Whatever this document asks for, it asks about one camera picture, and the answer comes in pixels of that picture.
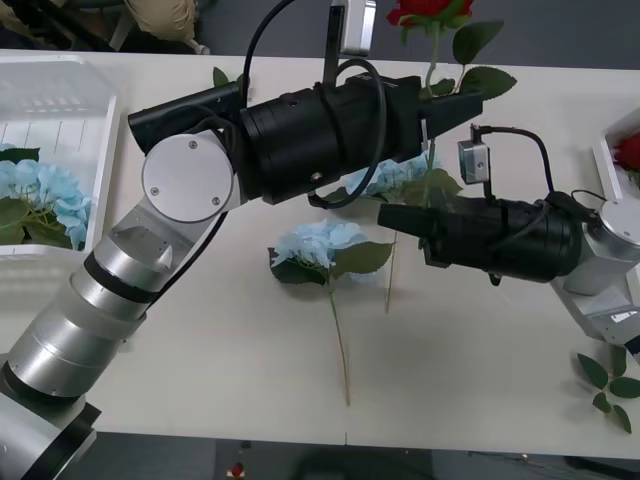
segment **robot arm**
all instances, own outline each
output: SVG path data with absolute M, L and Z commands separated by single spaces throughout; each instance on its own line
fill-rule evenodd
M 370 45 L 374 5 L 335 2 L 325 78 L 313 89 L 243 108 L 232 83 L 129 117 L 146 155 L 145 197 L 0 355 L 0 480 L 56 478 L 91 445 L 99 412 L 85 393 L 228 211 L 259 197 L 276 204 L 371 168 L 377 92 L 384 89 L 387 112 L 382 158 L 396 161 L 482 113 L 480 92 L 422 102 L 418 77 L 358 75 L 336 87 L 339 50 L 362 54 Z M 480 268 L 496 284 L 502 276 L 553 280 L 588 335 L 638 358 L 640 309 L 610 290 L 640 259 L 638 216 L 607 204 L 585 212 L 562 194 L 534 205 L 496 199 L 477 132 L 460 152 L 463 178 L 484 183 L 485 198 L 385 205 L 378 223 L 419 237 L 429 265 Z
M 336 87 L 339 51 L 368 49 L 372 5 L 331 8 L 325 81 L 314 88 L 243 108 L 232 83 L 129 117 L 146 155 L 144 198 L 0 355 L 1 480 L 56 478 L 91 445 L 99 411 L 84 395 L 228 211 L 259 197 L 276 204 L 371 168 L 379 138 L 382 158 L 413 158 L 422 151 L 421 124 L 435 136 L 482 112 L 480 92 L 420 101 L 418 77 L 369 73 Z

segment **blue hydrangea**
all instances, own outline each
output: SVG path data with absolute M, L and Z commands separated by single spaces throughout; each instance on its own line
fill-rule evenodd
M 280 239 L 275 247 L 277 257 L 272 266 L 291 258 L 316 264 L 324 268 L 335 265 L 335 251 L 367 241 L 367 237 L 355 223 L 336 223 L 323 220 L 298 226 Z
M 15 148 L 0 144 L 0 151 Z M 82 194 L 78 179 L 57 165 L 21 160 L 0 162 L 0 198 L 26 198 L 36 210 L 51 208 L 74 250 L 87 239 L 91 198 Z
M 433 168 L 440 168 L 439 162 L 434 162 Z M 424 175 L 427 171 L 427 161 L 425 155 L 407 160 L 403 163 L 396 163 L 393 160 L 380 162 L 376 171 L 371 177 L 367 188 L 362 195 L 384 194 L 393 189 L 400 188 L 404 183 L 411 182 Z M 346 189 L 352 193 L 364 178 L 367 169 L 358 170 L 347 177 Z

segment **circular cap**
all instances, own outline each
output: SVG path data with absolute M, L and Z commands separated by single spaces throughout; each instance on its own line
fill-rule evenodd
M 640 205 L 622 200 L 605 202 L 600 218 L 604 227 L 616 237 L 640 247 Z
M 214 134 L 176 135 L 149 152 L 142 186 L 163 215 L 178 222 L 201 222 L 227 204 L 233 170 Z

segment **green leaf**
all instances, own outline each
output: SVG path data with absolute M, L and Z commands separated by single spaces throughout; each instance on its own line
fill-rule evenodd
M 609 385 L 609 390 L 611 390 L 611 393 L 616 397 L 638 398 L 640 397 L 640 381 L 635 378 L 616 378 L 611 382 L 611 385 Z
M 213 67 L 213 86 L 221 87 L 229 83 L 229 77 L 218 67 Z
M 630 434 L 631 422 L 629 421 L 629 415 L 627 415 L 627 412 L 625 412 L 624 408 L 622 408 L 620 405 L 614 405 L 613 411 L 616 412 L 616 416 L 622 424 L 622 428 L 624 428 L 624 431 Z
M 295 260 L 285 260 L 280 265 L 271 266 L 276 252 L 273 248 L 269 249 L 269 267 L 271 273 L 278 279 L 280 283 L 299 285 L 302 283 L 317 283 L 324 285 L 329 276 L 328 270 L 321 272 L 311 267 L 305 267 Z
M 638 186 L 638 188 L 640 188 L 640 172 L 629 170 L 627 171 L 627 176 L 629 177 L 629 180 L 634 182 Z
M 0 162 L 9 160 L 18 163 L 20 160 L 40 160 L 39 148 L 8 148 L 0 152 Z
M 460 92 L 480 90 L 483 100 L 491 100 L 507 93 L 518 81 L 493 67 L 475 67 L 469 70 L 460 85 Z
M 621 377 L 627 371 L 627 349 L 618 345 L 611 347 L 611 363 L 613 364 L 613 374 Z
M 453 78 L 445 78 L 435 85 L 431 85 L 431 91 L 436 97 L 449 95 L 456 87 L 456 81 Z
M 420 100 L 422 100 L 423 102 L 431 100 L 431 92 L 427 87 L 420 89 Z
M 578 354 L 578 360 L 580 361 L 580 365 L 584 370 L 584 373 L 587 374 L 591 383 L 602 390 L 609 383 L 609 375 L 607 375 L 607 371 L 596 362 L 593 358 L 587 357 L 586 355 Z
M 24 240 L 22 225 L 0 228 L 0 245 L 20 245 Z
M 333 278 L 345 273 L 373 273 L 387 263 L 392 243 L 364 242 L 344 250 L 336 250 L 335 266 L 331 268 Z
M 71 250 L 71 239 L 64 234 L 63 228 L 51 228 L 37 223 L 29 223 L 24 226 L 27 233 L 38 245 L 49 245 L 51 247 L 68 248 Z
M 405 205 L 414 205 L 414 206 L 424 206 L 424 189 L 436 189 L 439 188 L 443 192 L 450 194 L 452 196 L 457 195 L 462 191 L 462 187 L 458 185 L 446 170 L 441 168 L 436 168 L 431 172 L 431 176 L 427 181 L 425 176 L 427 173 L 420 178 L 413 180 L 412 182 L 407 182 L 402 186 L 402 191 L 398 195 L 398 198 L 401 199 L 401 202 Z
M 28 213 L 29 205 L 26 202 L 3 198 L 0 200 L 0 227 L 20 223 Z
M 593 402 L 591 403 L 601 412 L 611 413 L 611 404 L 607 401 L 607 395 L 604 392 L 600 392 L 593 397 Z
M 434 20 L 446 23 L 452 18 L 456 17 L 462 7 L 464 7 L 465 0 L 452 0 L 445 9 L 443 9 L 438 15 L 432 17 Z
M 502 30 L 504 22 L 478 22 L 461 28 L 453 37 L 453 57 L 460 65 L 469 65 Z
M 456 15 L 452 19 L 445 22 L 445 25 L 452 30 L 457 30 L 458 28 L 464 26 L 469 20 L 471 20 L 470 15 Z
M 458 182 L 456 182 L 446 170 L 441 168 L 436 168 L 431 172 L 431 177 L 429 178 L 427 185 L 429 188 L 440 188 L 441 190 L 454 195 L 457 195 L 462 191 L 462 187 L 458 185 Z

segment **red rose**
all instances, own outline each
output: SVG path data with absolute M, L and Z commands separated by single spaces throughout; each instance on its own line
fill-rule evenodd
M 616 163 L 625 170 L 640 170 L 640 133 L 618 144 Z
M 420 17 L 435 17 L 440 14 L 453 0 L 398 0 L 400 8 L 394 8 L 387 15 L 387 20 L 391 25 L 397 26 L 400 19 L 405 15 L 418 15 Z M 471 16 L 471 4 L 473 0 L 464 0 L 464 5 L 460 8 L 460 11 L 456 13 L 459 15 Z M 405 21 L 403 26 L 414 25 L 411 20 Z

